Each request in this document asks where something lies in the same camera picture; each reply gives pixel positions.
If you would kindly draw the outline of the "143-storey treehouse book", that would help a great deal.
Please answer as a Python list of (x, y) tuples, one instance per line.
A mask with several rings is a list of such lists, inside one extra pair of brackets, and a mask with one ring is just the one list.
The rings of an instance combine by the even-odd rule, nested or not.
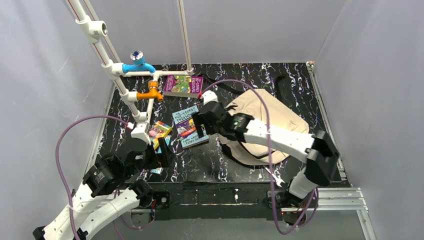
[(203, 130), (203, 137), (199, 137), (197, 133), (192, 115), (198, 112), (198, 107), (194, 105), (172, 113), (173, 122), (175, 123), (177, 134), (183, 149), (204, 144), (209, 141), (209, 136), (206, 134), (203, 126), (201, 126), (201, 130)]

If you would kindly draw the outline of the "beige student backpack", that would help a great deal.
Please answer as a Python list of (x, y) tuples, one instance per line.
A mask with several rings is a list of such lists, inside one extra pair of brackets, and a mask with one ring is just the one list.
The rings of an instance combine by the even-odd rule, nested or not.
[[(292, 132), (309, 132), (309, 124), (280, 100), (265, 89), (260, 88), (256, 92), (264, 100), (269, 110), (271, 125)], [(252, 90), (247, 90), (233, 99), (225, 108), (231, 115), (243, 113), (266, 122), (265, 106)], [(232, 141), (221, 135), (218, 136), (218, 139), (223, 154), (239, 164), (245, 166), (264, 166), (269, 164), (267, 146)]]

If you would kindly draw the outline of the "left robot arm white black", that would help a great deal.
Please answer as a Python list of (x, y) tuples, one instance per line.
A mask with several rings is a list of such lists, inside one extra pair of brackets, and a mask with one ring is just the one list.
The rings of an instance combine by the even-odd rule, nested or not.
[(88, 170), (72, 203), (48, 225), (33, 231), (36, 240), (90, 240), (109, 223), (137, 207), (151, 209), (160, 197), (143, 179), (127, 180), (143, 170), (165, 168), (174, 160), (169, 136), (158, 138), (158, 147), (131, 138), (116, 151), (103, 155)]

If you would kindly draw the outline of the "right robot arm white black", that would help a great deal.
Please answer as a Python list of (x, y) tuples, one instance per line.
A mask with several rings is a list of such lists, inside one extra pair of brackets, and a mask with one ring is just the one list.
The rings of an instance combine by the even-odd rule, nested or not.
[(288, 186), (288, 192), (298, 199), (304, 199), (317, 186), (330, 185), (334, 178), (340, 154), (325, 131), (309, 134), (267, 125), (248, 114), (231, 115), (214, 101), (194, 113), (192, 119), (195, 127), (205, 128), (205, 132), (197, 133), (199, 137), (220, 134), (232, 141), (266, 146), (305, 163)]

